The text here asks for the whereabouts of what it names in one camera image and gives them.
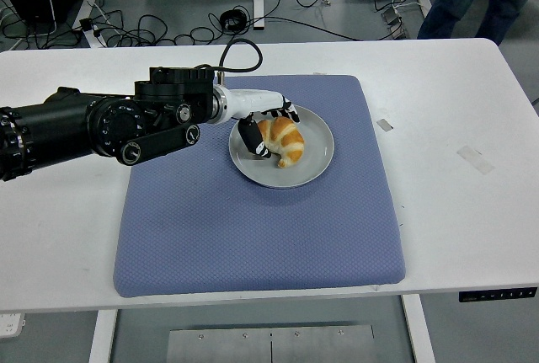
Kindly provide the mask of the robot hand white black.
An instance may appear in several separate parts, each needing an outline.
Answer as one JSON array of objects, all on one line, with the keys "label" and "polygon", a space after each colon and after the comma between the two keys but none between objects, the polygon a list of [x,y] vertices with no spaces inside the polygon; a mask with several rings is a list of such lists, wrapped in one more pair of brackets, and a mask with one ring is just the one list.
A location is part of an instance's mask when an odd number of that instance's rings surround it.
[{"label": "robot hand white black", "polygon": [[230,119],[238,120],[238,132],[243,142],[252,154],[260,157],[270,157],[270,150],[264,144],[257,123],[252,119],[253,113],[268,113],[274,117],[282,115],[294,122],[300,121],[299,115],[292,102],[281,93],[259,89],[229,90],[222,85],[214,87],[214,99],[219,104],[216,124]]}]

